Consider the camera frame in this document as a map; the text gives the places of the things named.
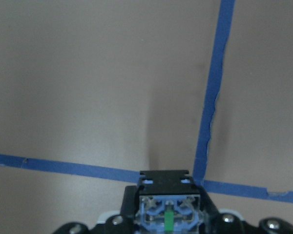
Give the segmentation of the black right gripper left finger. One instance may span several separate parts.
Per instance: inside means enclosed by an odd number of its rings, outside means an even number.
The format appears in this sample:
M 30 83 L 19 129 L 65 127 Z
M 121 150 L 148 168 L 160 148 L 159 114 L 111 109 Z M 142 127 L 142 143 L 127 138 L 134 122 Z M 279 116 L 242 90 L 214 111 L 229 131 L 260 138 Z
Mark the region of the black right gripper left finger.
M 120 215 L 134 219 L 139 206 L 139 194 L 137 186 L 126 186 L 123 201 L 120 209 Z

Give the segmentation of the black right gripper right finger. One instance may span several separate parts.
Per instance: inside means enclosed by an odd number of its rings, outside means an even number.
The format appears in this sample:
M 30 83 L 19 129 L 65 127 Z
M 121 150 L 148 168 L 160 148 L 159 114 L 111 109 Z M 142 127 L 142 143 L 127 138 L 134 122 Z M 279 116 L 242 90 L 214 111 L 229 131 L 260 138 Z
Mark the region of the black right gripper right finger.
M 198 186 L 200 194 L 200 211 L 203 214 L 203 223 L 210 224 L 219 216 L 219 211 L 206 190 L 202 186 Z

